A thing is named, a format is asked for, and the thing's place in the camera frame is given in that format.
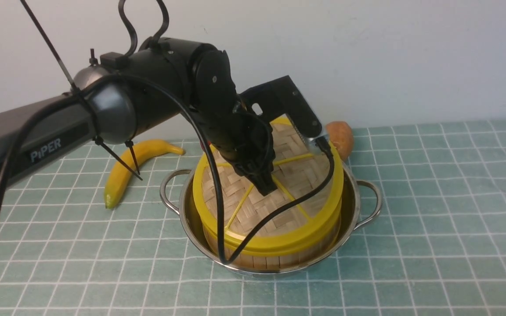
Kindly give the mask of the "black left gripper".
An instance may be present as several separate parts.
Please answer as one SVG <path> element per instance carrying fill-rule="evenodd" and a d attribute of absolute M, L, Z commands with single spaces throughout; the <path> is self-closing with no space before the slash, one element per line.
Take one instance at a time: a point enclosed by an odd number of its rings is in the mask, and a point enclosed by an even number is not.
<path fill-rule="evenodd" d="M 275 159 L 272 131 L 269 122 L 243 104 L 236 104 L 230 113 L 207 116 L 208 141 L 262 196 L 277 188 L 271 177 Z"/>

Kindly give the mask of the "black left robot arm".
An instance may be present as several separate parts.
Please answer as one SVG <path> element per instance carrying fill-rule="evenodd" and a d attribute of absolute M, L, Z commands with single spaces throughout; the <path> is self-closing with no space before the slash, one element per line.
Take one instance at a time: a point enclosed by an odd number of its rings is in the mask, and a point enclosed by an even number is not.
<path fill-rule="evenodd" d="M 121 144 L 183 114 L 203 132 L 235 172 L 267 195 L 275 153 L 268 124 L 284 114 L 277 80 L 238 93 L 225 51 L 211 44 L 162 38 L 131 56 L 104 54 L 75 76 L 82 91 L 0 112 L 0 168 L 20 128 L 51 104 L 62 109 L 23 137 L 8 184 L 96 139 Z"/>

